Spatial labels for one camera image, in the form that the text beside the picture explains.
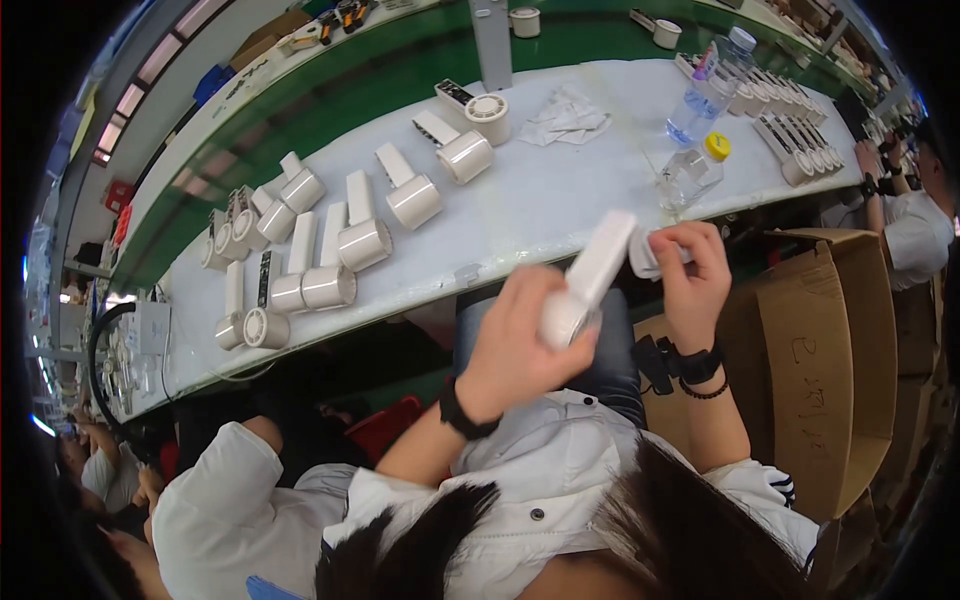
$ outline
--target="black wristband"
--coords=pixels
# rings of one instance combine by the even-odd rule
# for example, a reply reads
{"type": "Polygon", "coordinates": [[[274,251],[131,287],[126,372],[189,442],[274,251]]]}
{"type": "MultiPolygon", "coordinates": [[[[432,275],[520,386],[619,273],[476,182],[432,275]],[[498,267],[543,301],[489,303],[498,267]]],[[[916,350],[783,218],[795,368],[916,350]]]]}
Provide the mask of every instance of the black wristband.
{"type": "Polygon", "coordinates": [[[460,399],[457,397],[457,391],[454,388],[457,380],[453,377],[444,384],[440,392],[440,421],[448,423],[457,433],[467,438],[468,442],[482,440],[496,431],[500,424],[500,419],[489,423],[477,424],[470,420],[464,414],[464,408],[460,405],[460,399]]]}
{"type": "Polygon", "coordinates": [[[689,385],[697,385],[710,381],[716,374],[717,369],[723,363],[723,351],[720,345],[713,343],[713,349],[709,352],[700,350],[690,356],[677,357],[677,367],[680,373],[681,382],[689,385]]]}

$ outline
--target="cardboard flap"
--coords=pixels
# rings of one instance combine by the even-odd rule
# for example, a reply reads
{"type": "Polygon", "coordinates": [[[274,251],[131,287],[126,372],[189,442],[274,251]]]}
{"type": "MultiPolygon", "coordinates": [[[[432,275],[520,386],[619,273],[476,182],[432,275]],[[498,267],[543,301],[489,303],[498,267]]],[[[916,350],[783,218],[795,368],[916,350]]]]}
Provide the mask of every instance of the cardboard flap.
{"type": "Polygon", "coordinates": [[[879,236],[876,233],[864,229],[796,228],[779,231],[779,233],[792,235],[794,237],[826,240],[830,242],[831,245],[837,246],[854,242],[857,244],[866,243],[866,241],[870,239],[879,243],[879,236]]]}
{"type": "Polygon", "coordinates": [[[832,263],[822,264],[772,281],[756,295],[773,384],[776,464],[793,477],[795,509],[830,520],[853,419],[850,329],[839,275],[832,263]]]}

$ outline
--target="metal pole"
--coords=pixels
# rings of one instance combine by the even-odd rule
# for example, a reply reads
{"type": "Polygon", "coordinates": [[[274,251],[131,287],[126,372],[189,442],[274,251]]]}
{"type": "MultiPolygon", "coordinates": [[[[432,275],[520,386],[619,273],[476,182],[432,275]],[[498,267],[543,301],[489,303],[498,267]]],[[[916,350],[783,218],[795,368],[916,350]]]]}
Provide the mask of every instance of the metal pole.
{"type": "Polygon", "coordinates": [[[830,34],[830,37],[824,41],[823,47],[820,49],[820,54],[826,56],[830,53],[830,50],[833,49],[833,46],[840,41],[840,36],[847,31],[847,26],[850,25],[850,20],[844,15],[840,22],[837,23],[837,26],[833,28],[833,33],[830,34]]]}
{"type": "Polygon", "coordinates": [[[488,92],[514,86],[507,0],[469,0],[480,75],[488,92]]]}

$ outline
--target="black cable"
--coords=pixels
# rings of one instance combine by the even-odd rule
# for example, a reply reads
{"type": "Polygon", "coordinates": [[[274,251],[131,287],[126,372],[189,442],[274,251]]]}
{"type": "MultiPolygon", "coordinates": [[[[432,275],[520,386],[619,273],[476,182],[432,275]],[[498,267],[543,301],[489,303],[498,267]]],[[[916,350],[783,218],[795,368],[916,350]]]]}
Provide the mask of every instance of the black cable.
{"type": "Polygon", "coordinates": [[[90,343],[86,349],[86,360],[90,367],[90,392],[93,393],[93,399],[97,403],[97,407],[100,409],[100,414],[103,415],[107,420],[107,424],[110,426],[110,429],[115,431],[124,441],[130,444],[133,454],[136,455],[140,461],[149,465],[153,465],[157,463],[157,456],[150,451],[143,439],[135,435],[125,423],[121,423],[113,415],[112,411],[110,411],[107,399],[104,396],[104,391],[100,386],[99,378],[94,374],[97,372],[97,342],[100,340],[100,336],[103,334],[104,329],[106,329],[107,325],[112,323],[121,315],[125,313],[131,313],[134,310],[136,310],[135,302],[124,302],[122,304],[117,304],[101,315],[96,322],[94,322],[93,330],[90,332],[90,343]]]}

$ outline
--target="plastic bottle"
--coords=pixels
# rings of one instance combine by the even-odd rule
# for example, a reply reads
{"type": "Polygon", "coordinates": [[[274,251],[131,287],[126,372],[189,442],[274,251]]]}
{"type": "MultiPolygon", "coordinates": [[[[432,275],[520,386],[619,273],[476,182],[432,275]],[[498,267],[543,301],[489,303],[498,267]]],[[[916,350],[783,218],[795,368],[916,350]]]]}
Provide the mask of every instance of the plastic bottle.
{"type": "Polygon", "coordinates": [[[657,177],[660,205],[679,214],[723,180],[723,161],[730,155],[730,140],[711,132],[700,148],[679,150],[657,177]]]}
{"type": "Polygon", "coordinates": [[[706,137],[755,66],[750,54],[754,47],[754,37],[739,27],[731,29],[729,36],[717,36],[710,43],[693,71],[683,99],[666,121],[670,137],[686,145],[706,137]]]}

